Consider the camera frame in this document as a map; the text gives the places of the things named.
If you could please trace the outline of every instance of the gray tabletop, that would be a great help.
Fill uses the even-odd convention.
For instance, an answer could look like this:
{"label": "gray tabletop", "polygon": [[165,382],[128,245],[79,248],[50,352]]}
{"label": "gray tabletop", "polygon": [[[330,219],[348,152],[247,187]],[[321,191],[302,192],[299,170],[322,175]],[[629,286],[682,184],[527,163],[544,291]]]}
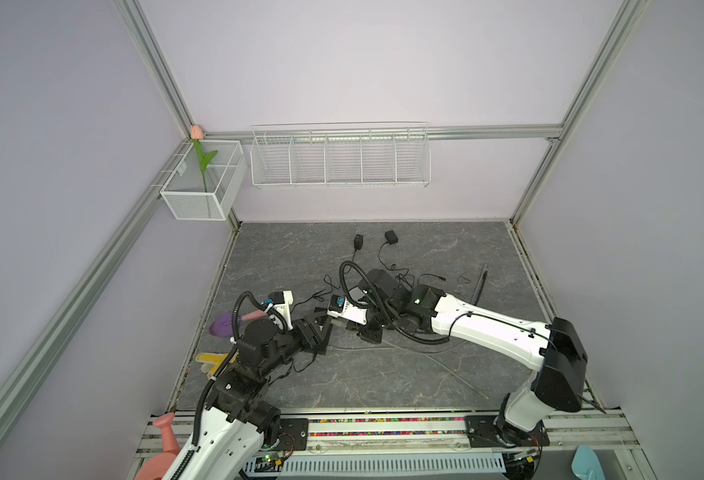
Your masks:
{"label": "gray tabletop", "polygon": [[[488,278],[479,306],[528,320],[544,320],[536,295],[502,222],[430,223],[320,223],[243,224],[214,298],[210,325],[232,311],[237,296],[250,290],[266,298],[276,290],[292,290],[295,302],[329,288],[329,274],[338,285],[338,267],[352,257],[352,239],[364,235],[364,247],[355,261],[365,270],[381,267],[376,252],[384,232],[395,230],[400,241],[386,245],[382,260],[409,267],[422,283],[437,286],[462,300],[470,300],[482,264]],[[349,274],[347,283],[359,277]],[[311,300],[296,307],[300,317],[325,302]],[[244,307],[242,313],[253,310]],[[423,346],[385,331],[384,339],[397,346],[433,355],[400,350],[385,343],[372,346],[353,332],[334,327],[331,348],[306,370],[292,372],[276,382],[267,400],[278,408],[354,407],[472,407],[498,408],[504,395],[516,389],[530,371],[510,358],[463,340],[442,346]],[[227,352],[229,342],[203,333],[197,352]],[[312,359],[300,353],[297,369]],[[277,370],[275,375],[284,369]],[[205,384],[193,363],[179,398],[178,409],[194,409]]]}

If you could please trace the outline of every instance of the black power adapter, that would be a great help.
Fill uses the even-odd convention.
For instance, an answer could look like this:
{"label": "black power adapter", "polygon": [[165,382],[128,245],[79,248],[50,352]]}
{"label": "black power adapter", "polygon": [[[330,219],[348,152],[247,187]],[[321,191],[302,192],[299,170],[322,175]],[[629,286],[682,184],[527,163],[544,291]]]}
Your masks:
{"label": "black power adapter", "polygon": [[386,238],[386,242],[389,245],[395,245],[397,243],[397,235],[395,235],[394,230],[390,230],[388,232],[384,232],[384,238]]}

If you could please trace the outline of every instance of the black mounting bracket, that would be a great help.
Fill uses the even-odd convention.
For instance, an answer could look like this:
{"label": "black mounting bracket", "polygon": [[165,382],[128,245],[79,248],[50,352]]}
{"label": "black mounting bracket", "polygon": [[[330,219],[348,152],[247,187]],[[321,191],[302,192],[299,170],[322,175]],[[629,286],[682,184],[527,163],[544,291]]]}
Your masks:
{"label": "black mounting bracket", "polygon": [[274,450],[288,451],[291,447],[293,447],[294,452],[296,452],[297,450],[306,450],[308,438],[309,419],[281,418],[280,433],[278,434],[279,443],[278,446],[274,448]]}
{"label": "black mounting bracket", "polygon": [[[470,447],[488,448],[503,446],[497,438],[499,429],[494,423],[495,420],[495,415],[468,415],[464,417],[466,434],[470,439]],[[536,440],[539,441],[539,445],[537,445],[536,442],[530,437],[536,437]],[[537,423],[536,427],[529,433],[529,437],[521,438],[519,445],[517,446],[549,446],[549,436],[546,434],[546,430],[544,429],[544,423]]]}

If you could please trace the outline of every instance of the wire basket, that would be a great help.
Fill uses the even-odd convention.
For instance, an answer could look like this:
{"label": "wire basket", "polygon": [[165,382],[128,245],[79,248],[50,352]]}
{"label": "wire basket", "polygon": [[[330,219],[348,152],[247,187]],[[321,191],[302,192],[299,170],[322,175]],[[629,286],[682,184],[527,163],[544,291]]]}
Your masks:
{"label": "wire basket", "polygon": [[179,220],[226,220],[248,169],[243,148],[236,140],[200,140],[200,146],[206,154],[218,150],[205,168],[205,181],[189,144],[160,195]]}
{"label": "wire basket", "polygon": [[423,124],[406,128],[270,131],[254,127],[258,188],[426,186],[431,158]]}

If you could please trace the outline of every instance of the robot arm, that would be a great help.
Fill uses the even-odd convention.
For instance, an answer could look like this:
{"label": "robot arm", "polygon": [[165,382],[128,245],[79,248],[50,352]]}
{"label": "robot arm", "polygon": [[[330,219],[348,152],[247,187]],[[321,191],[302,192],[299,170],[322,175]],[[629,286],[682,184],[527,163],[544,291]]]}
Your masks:
{"label": "robot arm", "polygon": [[411,291],[378,269],[366,274],[358,288],[371,303],[375,288],[378,297],[396,313],[394,321],[388,322],[381,308],[354,305],[363,300],[351,298],[355,289],[349,298],[332,298],[328,314],[359,323],[359,335],[365,340],[379,342],[376,329],[386,326],[411,335],[439,333],[446,341],[457,337],[503,353],[532,370],[520,388],[504,398],[496,418],[496,443],[519,445],[554,410],[581,409],[587,355],[567,320],[555,318],[551,325],[520,320],[462,302],[427,285],[416,285]]}
{"label": "robot arm", "polygon": [[[363,277],[357,288],[347,289],[344,268],[352,266]],[[462,302],[427,285],[408,290],[383,270],[367,275],[357,264],[339,268],[345,296],[332,296],[328,316],[348,320],[358,335],[381,342],[383,328],[394,328],[415,341],[447,342],[462,338],[503,353],[532,373],[515,392],[508,394],[491,432],[482,436],[487,446],[518,446],[527,440],[543,417],[553,410],[577,412],[584,384],[587,356],[573,325],[555,318],[551,325],[520,320]],[[242,336],[233,325],[234,347],[204,388],[195,411],[193,435],[187,440],[163,480],[232,480],[248,458],[263,445],[277,444],[280,411],[263,398],[269,375],[290,363],[299,351],[317,351],[330,329],[321,329],[313,316],[292,320],[289,291],[270,294],[258,303],[243,293],[233,308],[238,318],[240,302],[250,301],[268,317],[252,320]],[[417,333],[437,333],[424,339]]]}

